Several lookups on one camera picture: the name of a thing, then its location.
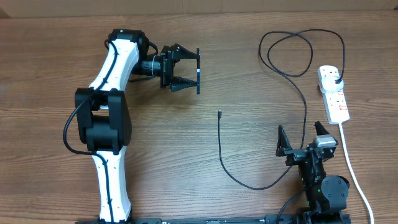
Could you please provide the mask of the blue screen smartphone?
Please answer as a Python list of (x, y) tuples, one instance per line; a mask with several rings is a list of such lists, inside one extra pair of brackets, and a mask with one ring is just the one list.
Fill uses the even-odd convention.
[(197, 48), (197, 95), (200, 94), (200, 79), (201, 79), (200, 58), (201, 58), (201, 52), (200, 49)]

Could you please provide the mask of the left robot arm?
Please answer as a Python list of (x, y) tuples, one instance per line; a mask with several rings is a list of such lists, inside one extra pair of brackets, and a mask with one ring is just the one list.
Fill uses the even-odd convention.
[(176, 92), (200, 87), (199, 80), (177, 77), (180, 60), (200, 61), (200, 51), (191, 52), (179, 44), (159, 50), (141, 30), (114, 29), (104, 42), (108, 54), (87, 88), (75, 92), (75, 109), (80, 141), (93, 158), (99, 180), (101, 210), (97, 223), (132, 223), (132, 205), (127, 195), (126, 148), (131, 141), (132, 123), (125, 89), (134, 82), (158, 77), (161, 88)]

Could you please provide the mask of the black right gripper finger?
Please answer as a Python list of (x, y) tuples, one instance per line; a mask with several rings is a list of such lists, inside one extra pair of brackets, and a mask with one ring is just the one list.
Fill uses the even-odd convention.
[(289, 139), (286, 135), (286, 132), (282, 125), (278, 127), (278, 141), (277, 141), (277, 149), (276, 149), (276, 156), (282, 157), (287, 156), (291, 153), (292, 146), (290, 145)]
[(319, 121), (315, 122), (314, 127), (316, 129), (317, 136), (329, 134), (329, 132), (324, 128), (324, 126)]

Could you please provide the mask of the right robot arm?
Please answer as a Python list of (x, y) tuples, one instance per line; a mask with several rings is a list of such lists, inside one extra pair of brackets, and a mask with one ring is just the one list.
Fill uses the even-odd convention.
[[(285, 157), (287, 166), (297, 166), (302, 178), (303, 190), (295, 194), (281, 208), (276, 221), (283, 223), (350, 223), (349, 215), (342, 214), (346, 209), (349, 182), (340, 175), (327, 175), (323, 163), (334, 157), (338, 141), (317, 121), (317, 135), (305, 149), (293, 149), (283, 126), (278, 127), (276, 156)], [(282, 216), (291, 201), (306, 195), (307, 206), (296, 214)]]

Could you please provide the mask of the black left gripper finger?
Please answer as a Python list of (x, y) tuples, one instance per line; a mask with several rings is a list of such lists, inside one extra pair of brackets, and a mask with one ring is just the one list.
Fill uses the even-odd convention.
[(183, 77), (173, 77), (170, 83), (171, 92), (176, 92), (191, 87), (198, 88), (198, 82)]
[(179, 61), (181, 59), (195, 59), (195, 60), (200, 59), (199, 53), (191, 52), (179, 44), (174, 44), (174, 47), (175, 47), (174, 60), (176, 61)]

